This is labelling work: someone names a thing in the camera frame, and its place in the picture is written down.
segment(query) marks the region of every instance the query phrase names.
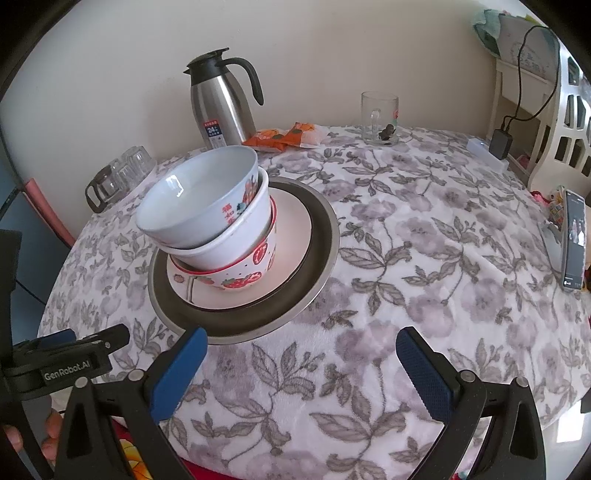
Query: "phone screen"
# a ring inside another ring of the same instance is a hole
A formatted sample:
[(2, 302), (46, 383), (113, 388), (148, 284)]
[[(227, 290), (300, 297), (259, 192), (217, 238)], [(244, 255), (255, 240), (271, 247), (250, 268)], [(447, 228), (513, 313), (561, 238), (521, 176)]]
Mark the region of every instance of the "phone screen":
[(582, 197), (566, 191), (566, 212), (568, 242), (566, 248), (566, 266), (563, 283), (565, 288), (580, 290), (583, 288), (585, 245), (587, 225), (585, 222), (585, 202)]

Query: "bowl rim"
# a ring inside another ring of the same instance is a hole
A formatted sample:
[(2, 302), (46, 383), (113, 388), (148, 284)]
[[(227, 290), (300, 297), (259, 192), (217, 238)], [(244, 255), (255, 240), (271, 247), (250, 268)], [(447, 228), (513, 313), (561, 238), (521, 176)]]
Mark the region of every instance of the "bowl rim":
[(267, 241), (267, 239), (269, 238), (269, 235), (271, 234), (271, 232), (273, 231), (273, 228), (275, 227), (275, 221), (277, 220), (277, 205), (275, 204), (275, 199), (272, 196), (269, 195), (269, 198), (271, 199), (271, 224), (270, 224), (269, 228), (267, 229), (267, 231), (265, 232), (265, 235), (263, 236), (261, 241), (258, 242), (253, 248), (251, 248), (247, 253), (245, 253), (243, 256), (241, 256), (238, 260), (236, 260), (233, 263), (226, 265), (224, 267), (220, 267), (215, 270), (209, 270), (209, 271), (188, 270), (188, 269), (180, 266), (177, 263), (178, 260), (174, 257), (173, 254), (169, 254), (171, 262), (181, 272), (184, 272), (184, 273), (187, 273), (190, 275), (194, 275), (196, 277), (201, 277), (203, 275), (212, 275), (214, 273), (220, 273), (221, 271), (224, 271), (227, 268), (230, 268), (230, 267), (233, 267), (234, 265), (239, 264), (245, 258), (248, 258), (257, 248), (259, 248), (261, 245), (263, 245)]
[(163, 250), (164, 252), (166, 252), (170, 255), (177, 255), (178, 254), (178, 255), (185, 255), (185, 256), (187, 256), (187, 255), (193, 256), (193, 255), (205, 253), (205, 252), (209, 251), (210, 249), (219, 246), (219, 244), (224, 242), (226, 240), (226, 238), (228, 238), (229, 236), (231, 236), (232, 234), (234, 234), (236, 232), (238, 227), (240, 227), (245, 222), (246, 218), (250, 217), (250, 215), (254, 211), (255, 207), (259, 204), (260, 198), (264, 196), (265, 192), (269, 191), (269, 175), (268, 175), (267, 171), (262, 167), (258, 167), (258, 173), (259, 173), (259, 175), (262, 175), (262, 182), (259, 185), (259, 189), (258, 189), (255, 197), (252, 199), (252, 202), (248, 204), (248, 207), (246, 207), (246, 210), (244, 210), (244, 213), (241, 214), (240, 217), (238, 217), (238, 219), (236, 221), (234, 221), (233, 224), (231, 224), (219, 236), (217, 236), (216, 238), (214, 238), (210, 242), (206, 243), (205, 245), (201, 245), (199, 247), (184, 249), (184, 248), (169, 247), (168, 245), (162, 244), (161, 242), (159, 242), (155, 238), (152, 238), (152, 241), (156, 244), (156, 246), (160, 250)]
[(213, 202), (209, 203), (207, 206), (203, 207), (203, 209), (201, 209), (197, 213), (197, 215), (194, 215), (194, 216), (192, 216), (190, 218), (183, 218), (183, 219), (181, 219), (181, 220), (179, 220), (179, 221), (177, 221), (175, 223), (170, 223), (170, 224), (161, 226), (159, 228), (153, 228), (153, 227), (152, 228), (146, 228), (144, 226), (140, 226), (141, 220), (142, 220), (142, 218), (141, 218), (142, 212), (145, 209), (148, 208), (147, 206), (144, 207), (144, 208), (142, 208), (142, 205), (144, 205), (144, 202), (146, 200), (150, 199), (150, 197), (151, 197), (150, 194), (155, 191), (154, 188), (156, 187), (156, 185), (160, 184), (161, 182), (166, 181), (167, 178), (169, 178), (171, 175), (174, 175), (174, 172), (175, 171), (182, 170), (183, 167), (187, 168), (187, 166), (191, 165), (192, 163), (198, 163), (200, 161), (203, 161), (204, 160), (203, 155), (205, 155), (207, 157), (208, 156), (211, 156), (214, 153), (219, 153), (219, 152), (217, 152), (217, 150), (220, 150), (220, 149), (219, 148), (214, 148), (213, 150), (208, 150), (206, 152), (199, 153), (199, 154), (197, 154), (197, 155), (195, 155), (195, 156), (193, 156), (191, 158), (188, 158), (187, 160), (185, 160), (180, 165), (177, 165), (176, 167), (174, 167), (172, 170), (170, 170), (169, 172), (167, 172), (166, 175), (164, 175), (156, 183), (154, 183), (154, 185), (152, 185), (150, 187), (148, 193), (146, 193), (146, 195), (142, 199), (142, 202), (139, 204), (139, 206), (138, 206), (138, 208), (137, 208), (137, 210), (135, 212), (135, 223), (136, 223), (137, 227), (140, 230), (142, 230), (143, 232), (146, 232), (146, 233), (147, 232), (154, 233), (154, 232), (167, 231), (167, 230), (170, 230), (172, 228), (178, 227), (179, 225), (182, 225), (183, 223), (186, 223), (186, 222), (190, 221), (193, 218), (198, 218), (201, 215), (203, 215), (204, 213), (206, 213), (207, 210), (209, 210), (211, 208), (214, 208), (219, 203), (223, 203), (223, 200), (227, 199), (228, 196), (236, 189), (236, 187), (238, 187), (244, 181), (244, 179), (248, 177), (249, 173), (252, 171), (253, 166), (258, 166), (258, 154), (256, 153), (256, 150), (255, 149), (253, 149), (251, 147), (248, 147), (247, 145), (227, 145), (227, 146), (222, 147), (222, 148), (223, 149), (230, 149), (230, 150), (245, 150), (245, 149), (248, 149), (248, 150), (251, 150), (254, 153), (254, 162), (251, 164), (251, 166), (248, 169), (248, 171), (246, 172), (246, 174), (239, 181), (237, 181), (234, 184), (234, 186), (228, 192), (226, 192), (222, 197), (214, 200)]

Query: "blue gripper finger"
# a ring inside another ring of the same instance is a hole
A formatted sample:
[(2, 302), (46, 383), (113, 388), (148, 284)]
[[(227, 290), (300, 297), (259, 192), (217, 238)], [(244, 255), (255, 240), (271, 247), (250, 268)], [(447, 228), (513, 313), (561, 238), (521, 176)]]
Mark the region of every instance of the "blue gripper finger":
[(411, 336), (412, 331), (422, 340), (414, 328), (403, 328), (396, 337), (396, 354), (431, 418), (447, 423), (452, 417), (453, 393), (427, 357), (436, 354), (424, 340), (421, 347)]
[(62, 330), (61, 332), (52, 333), (39, 339), (40, 348), (51, 348), (55, 346), (65, 345), (76, 341), (76, 333), (72, 329)]
[(173, 415), (206, 353), (207, 333), (202, 328), (198, 328), (186, 340), (176, 357), (170, 360), (167, 370), (151, 391), (150, 414), (156, 423), (169, 419)]

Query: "floor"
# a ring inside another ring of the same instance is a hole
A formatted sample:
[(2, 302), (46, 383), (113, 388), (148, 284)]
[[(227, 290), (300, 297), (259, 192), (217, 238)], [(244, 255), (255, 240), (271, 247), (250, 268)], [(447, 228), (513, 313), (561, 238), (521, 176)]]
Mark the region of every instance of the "floor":
[(591, 444), (591, 413), (580, 410), (577, 402), (543, 431), (547, 480), (565, 480)]

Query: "smartphone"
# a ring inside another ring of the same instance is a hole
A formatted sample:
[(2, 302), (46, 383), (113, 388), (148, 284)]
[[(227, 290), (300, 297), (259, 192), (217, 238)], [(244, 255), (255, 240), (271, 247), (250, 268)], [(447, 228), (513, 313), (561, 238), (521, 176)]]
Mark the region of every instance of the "smartphone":
[(571, 190), (564, 195), (561, 282), (565, 290), (581, 290), (587, 248), (585, 199)]

